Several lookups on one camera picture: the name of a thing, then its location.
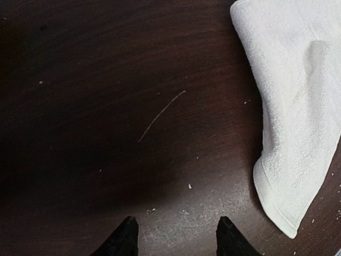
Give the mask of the white towel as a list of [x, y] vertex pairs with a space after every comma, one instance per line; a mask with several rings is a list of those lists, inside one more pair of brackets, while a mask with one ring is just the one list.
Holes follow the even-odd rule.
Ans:
[[295, 238], [340, 139], [340, 1], [236, 1], [230, 14], [262, 97], [254, 185]]

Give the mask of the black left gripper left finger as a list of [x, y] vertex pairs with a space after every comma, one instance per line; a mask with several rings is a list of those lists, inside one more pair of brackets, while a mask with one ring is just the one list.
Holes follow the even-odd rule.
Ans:
[[134, 256], [139, 254], [139, 224], [128, 216], [91, 256]]

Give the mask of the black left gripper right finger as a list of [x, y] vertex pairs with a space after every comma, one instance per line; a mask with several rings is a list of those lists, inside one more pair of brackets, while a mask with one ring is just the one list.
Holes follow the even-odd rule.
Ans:
[[216, 241], [217, 256], [261, 256], [228, 217], [220, 217]]

